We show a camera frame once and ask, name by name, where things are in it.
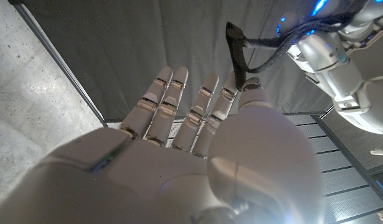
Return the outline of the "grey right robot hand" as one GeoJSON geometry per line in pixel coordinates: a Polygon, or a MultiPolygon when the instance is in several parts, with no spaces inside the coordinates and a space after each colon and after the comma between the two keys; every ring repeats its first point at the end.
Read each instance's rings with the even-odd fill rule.
{"type": "Polygon", "coordinates": [[[257,78],[211,73],[173,142],[188,71],[164,67],[118,129],[54,149],[0,204],[0,223],[323,223],[310,140],[257,78]]]}

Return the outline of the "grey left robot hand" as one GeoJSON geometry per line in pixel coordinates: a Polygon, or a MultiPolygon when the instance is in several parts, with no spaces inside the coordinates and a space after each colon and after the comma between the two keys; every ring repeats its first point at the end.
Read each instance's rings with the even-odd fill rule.
{"type": "Polygon", "coordinates": [[[383,1],[362,2],[345,25],[332,21],[335,30],[320,28],[319,19],[334,20],[339,5],[340,1],[318,1],[307,18],[313,25],[292,42],[287,53],[332,98],[339,115],[360,129],[383,134],[383,76],[365,80],[349,57],[383,34],[383,29],[374,29],[375,20],[383,19],[383,1]]]}

